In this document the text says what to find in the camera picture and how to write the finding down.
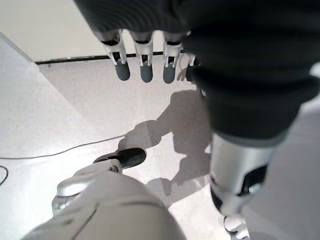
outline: thin wire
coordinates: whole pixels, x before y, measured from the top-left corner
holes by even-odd
[[[66,150],[63,150],[63,151],[59,151],[59,152],[56,152],[56,153],[53,153],[53,154],[47,154],[47,155],[40,155],[40,156],[26,156],[26,157],[6,157],[6,156],[0,156],[0,160],[27,160],[27,159],[39,159],[39,158],[46,158],[46,157],[53,157],[53,156],[57,156],[59,154],[64,154],[68,151],[71,151],[73,149],[77,149],[77,148],[80,148],[80,147],[84,147],[84,146],[88,146],[88,145],[93,145],[93,144],[100,144],[100,143],[103,143],[103,142],[107,142],[107,141],[110,141],[110,140],[114,140],[114,139],[119,139],[119,138],[122,138],[124,137],[125,135],[121,135],[121,136],[115,136],[115,137],[111,137],[111,138],[107,138],[107,139],[104,139],[104,140],[100,140],[100,141],[93,141],[93,142],[88,142],[88,143],[84,143],[84,144],[80,144],[80,145],[77,145],[77,146],[73,146],[71,148],[68,148]]]
[[[0,165],[0,168],[5,170],[5,177],[4,177],[4,179],[0,182],[0,186],[1,186],[1,185],[5,182],[5,180],[7,180],[8,176],[9,176],[9,170],[8,170],[8,168],[6,168],[5,166],[1,166],[1,165]]]

